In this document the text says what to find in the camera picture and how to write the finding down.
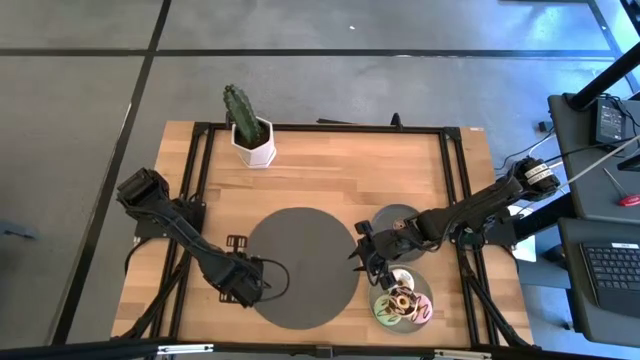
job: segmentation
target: white hexagonal pot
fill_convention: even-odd
[[[269,128],[269,140],[255,149],[247,149],[236,144],[236,124],[231,127],[231,145],[236,148],[244,164],[250,169],[265,169],[276,157],[276,145],[273,140],[273,124],[256,117],[259,122]]]

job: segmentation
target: concrete floor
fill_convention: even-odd
[[[145,48],[161,3],[5,0],[0,47]],[[617,0],[598,5],[628,50],[638,37],[621,6]],[[607,43],[583,4],[188,0],[173,2],[160,48],[602,50]],[[0,348],[47,341],[141,62],[0,57],[0,219],[40,234],[36,241],[0,241]],[[243,87],[258,114],[274,122],[323,117],[387,124],[399,112],[408,125],[485,127],[499,166],[541,137],[534,126],[548,119],[548,95],[579,90],[609,64],[579,58],[159,58],[119,181],[153,165],[165,121],[221,121],[221,91],[229,82]],[[624,81],[610,92],[631,94]],[[549,141],[536,155],[557,151]],[[133,226],[112,203],[70,341],[108,338]],[[538,345],[569,351],[588,343],[536,312],[541,304],[566,307],[562,291],[524,290]],[[608,345],[581,349],[640,356],[637,349]]]

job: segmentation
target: black stand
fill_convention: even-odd
[[[569,100],[569,106],[576,111],[586,109],[593,100],[607,91],[613,84],[618,82],[631,72],[640,63],[640,43],[637,43],[629,51],[620,57],[616,62],[611,64],[602,74],[598,75],[587,86],[580,90],[575,96]],[[638,94],[631,97],[631,100],[637,100]]]

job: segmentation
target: wooden tabletop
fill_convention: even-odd
[[[176,197],[189,149],[192,122],[168,122],[156,170]],[[494,182],[486,135],[480,128],[462,128],[471,189]],[[385,205],[407,204],[420,211],[448,205],[438,137],[427,134],[335,132],[275,133],[278,154],[266,170],[247,169],[230,145],[229,131],[216,131],[209,166],[203,236],[223,249],[228,234],[249,235],[269,214],[288,207],[325,211],[359,238],[353,224]],[[196,164],[200,163],[204,144]],[[463,198],[453,143],[450,155],[458,199]],[[192,192],[199,166],[192,177]],[[167,248],[152,240],[131,259],[112,333],[128,330],[155,296]],[[529,321],[513,258],[502,248],[485,247],[491,297],[518,334],[531,342]],[[336,318],[309,330],[290,330],[269,323],[254,309],[218,301],[195,262],[180,324],[181,340],[248,343],[314,343],[388,346],[470,346],[455,249],[444,244],[409,264],[433,291],[434,316],[420,331],[396,335],[373,318],[369,283],[361,274],[356,292]],[[475,299],[480,338],[487,342],[480,302]],[[162,334],[167,334],[173,298],[168,301]]]

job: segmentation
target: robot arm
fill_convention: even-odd
[[[555,193],[560,182],[541,160],[526,157],[511,167],[495,184],[444,209],[429,209],[404,220],[404,227],[372,234],[368,221],[356,224],[364,235],[350,257],[358,255],[372,285],[388,289],[395,284],[387,262],[419,249],[436,251],[453,232],[484,234],[495,214],[520,199],[539,201]]]
[[[134,219],[146,217],[161,226],[198,262],[205,280],[231,294],[243,307],[260,301],[265,285],[262,260],[223,252],[200,236],[181,214],[181,200],[169,200],[169,185],[153,170],[140,169],[118,186],[117,201]]]

